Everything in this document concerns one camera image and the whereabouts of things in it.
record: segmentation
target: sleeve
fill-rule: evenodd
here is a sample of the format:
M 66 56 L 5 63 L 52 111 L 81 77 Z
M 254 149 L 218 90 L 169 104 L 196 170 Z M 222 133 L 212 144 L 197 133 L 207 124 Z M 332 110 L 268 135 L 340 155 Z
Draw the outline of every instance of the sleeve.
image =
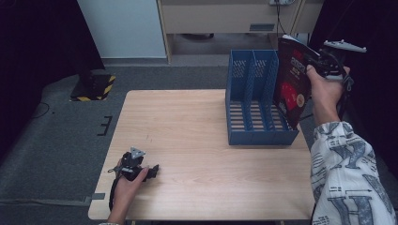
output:
M 314 131 L 311 181 L 313 225 L 394 225 L 396 216 L 380 184 L 372 146 L 346 122 Z

